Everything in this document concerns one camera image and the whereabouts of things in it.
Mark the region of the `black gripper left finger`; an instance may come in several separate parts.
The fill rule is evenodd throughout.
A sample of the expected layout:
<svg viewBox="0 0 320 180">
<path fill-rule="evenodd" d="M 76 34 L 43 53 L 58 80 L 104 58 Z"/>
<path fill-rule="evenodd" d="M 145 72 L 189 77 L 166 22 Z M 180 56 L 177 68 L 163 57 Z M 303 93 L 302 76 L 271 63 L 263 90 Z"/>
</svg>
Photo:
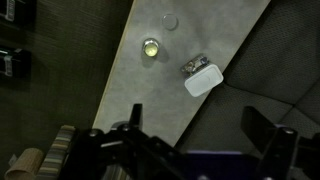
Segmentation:
<svg viewBox="0 0 320 180">
<path fill-rule="evenodd" d="M 107 133 L 79 133 L 58 180 L 102 180 L 111 168 L 121 168 L 132 180 L 174 178 L 169 155 L 173 148 L 141 130 L 142 116 L 143 105 L 134 104 L 128 122 Z"/>
</svg>

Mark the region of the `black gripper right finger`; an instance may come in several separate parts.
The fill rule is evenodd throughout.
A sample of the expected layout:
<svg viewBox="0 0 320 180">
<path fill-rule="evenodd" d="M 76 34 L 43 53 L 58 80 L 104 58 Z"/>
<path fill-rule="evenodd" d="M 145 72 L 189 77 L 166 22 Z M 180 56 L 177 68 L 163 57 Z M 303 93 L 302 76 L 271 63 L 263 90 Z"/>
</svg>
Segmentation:
<svg viewBox="0 0 320 180">
<path fill-rule="evenodd" d="M 258 180 L 292 180 L 301 169 L 311 180 L 320 180 L 320 137 L 300 136 L 288 126 L 276 125 L 252 106 L 245 106 L 241 129 L 262 154 L 255 176 Z"/>
</svg>

